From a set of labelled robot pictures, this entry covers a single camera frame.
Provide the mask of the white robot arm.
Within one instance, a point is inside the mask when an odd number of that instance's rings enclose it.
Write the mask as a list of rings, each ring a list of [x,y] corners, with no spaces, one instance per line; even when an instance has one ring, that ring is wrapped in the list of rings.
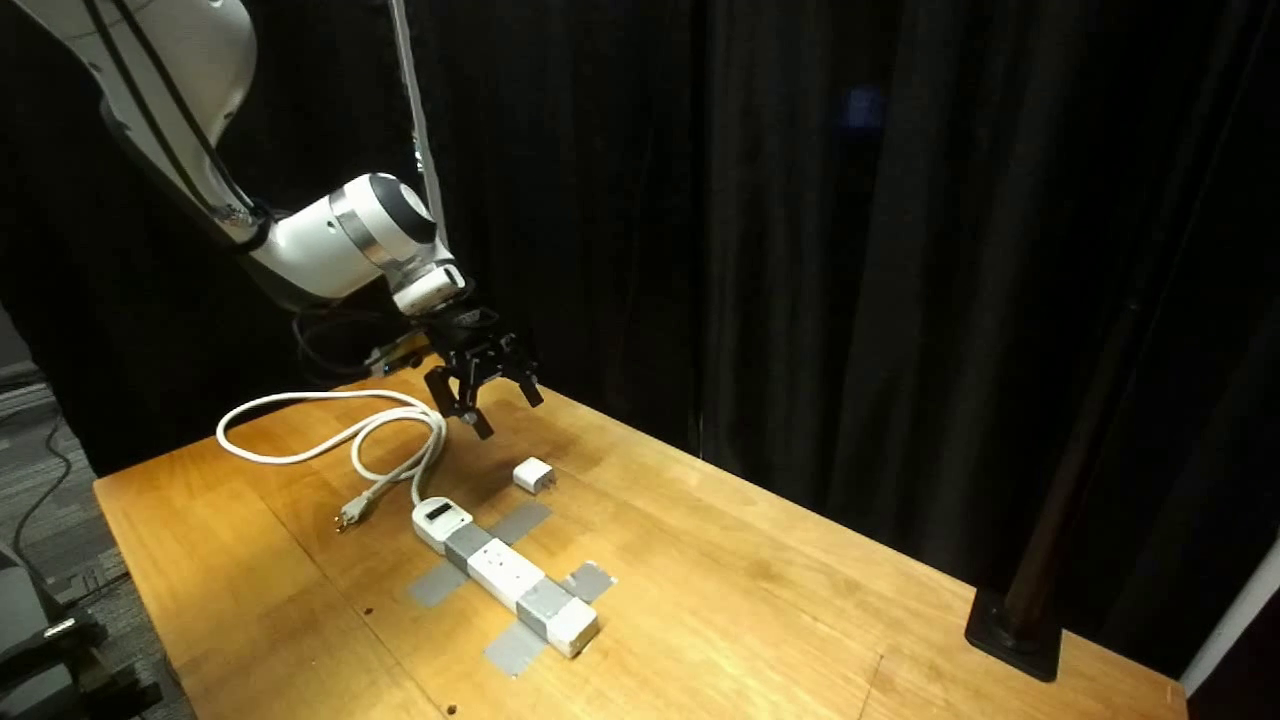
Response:
[[[102,126],[250,275],[291,314],[331,308],[385,285],[391,308],[441,364],[422,378],[434,408],[490,435],[479,389],[512,380],[538,405],[523,335],[477,300],[449,249],[441,175],[408,48],[408,9],[391,6],[391,48],[413,109],[422,188],[358,173],[326,196],[269,211],[219,155],[257,79],[257,23],[244,0],[10,0],[67,48],[99,87]]]

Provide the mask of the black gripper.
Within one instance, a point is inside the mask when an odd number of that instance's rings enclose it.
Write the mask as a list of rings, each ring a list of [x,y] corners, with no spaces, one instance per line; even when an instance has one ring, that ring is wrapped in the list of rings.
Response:
[[[531,378],[531,355],[521,334],[490,308],[452,308],[422,326],[441,367],[428,374],[434,399],[455,399],[455,419],[463,419],[479,439],[490,435],[489,415],[477,395],[490,378],[507,378],[521,395],[538,408],[543,394]]]

